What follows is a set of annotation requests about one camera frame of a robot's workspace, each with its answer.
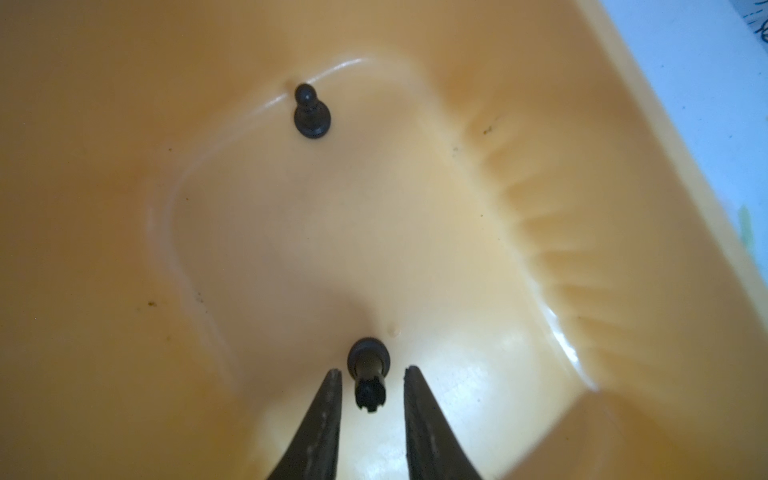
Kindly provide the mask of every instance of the white table surface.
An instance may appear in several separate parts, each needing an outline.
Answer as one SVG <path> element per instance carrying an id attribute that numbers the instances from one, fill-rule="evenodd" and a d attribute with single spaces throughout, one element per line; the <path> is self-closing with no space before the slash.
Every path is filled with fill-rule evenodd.
<path id="1" fill-rule="evenodd" d="M 768 283 L 768 51 L 729 0 L 601 1 Z"/>

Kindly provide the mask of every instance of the yellow plastic container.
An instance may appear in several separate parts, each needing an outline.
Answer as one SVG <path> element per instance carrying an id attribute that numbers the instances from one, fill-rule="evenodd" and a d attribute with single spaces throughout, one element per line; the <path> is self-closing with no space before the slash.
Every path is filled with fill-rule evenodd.
<path id="1" fill-rule="evenodd" d="M 768 478 L 765 286 L 596 2 L 0 14 L 0 477 L 264 478 L 376 336 L 338 478 L 410 364 L 484 478 Z"/>

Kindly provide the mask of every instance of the black pawn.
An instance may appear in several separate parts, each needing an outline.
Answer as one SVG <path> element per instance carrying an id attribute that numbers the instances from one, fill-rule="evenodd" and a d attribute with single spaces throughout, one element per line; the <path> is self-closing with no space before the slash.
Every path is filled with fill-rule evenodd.
<path id="1" fill-rule="evenodd" d="M 331 112 L 317 97 L 312 85 L 301 84 L 296 87 L 296 111 L 293 123 L 299 132 L 307 138 L 320 138 L 331 128 Z"/>

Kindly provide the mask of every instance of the green mark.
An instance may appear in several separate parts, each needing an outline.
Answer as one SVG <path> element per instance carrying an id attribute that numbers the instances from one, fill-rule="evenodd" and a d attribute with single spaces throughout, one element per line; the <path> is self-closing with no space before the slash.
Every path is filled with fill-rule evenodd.
<path id="1" fill-rule="evenodd" d="M 750 217 L 750 209 L 746 208 L 746 205 L 742 205 L 738 211 L 739 216 L 739 232 L 741 243 L 746 248 L 746 251 L 755 260 L 755 236 L 752 232 L 752 218 Z"/>

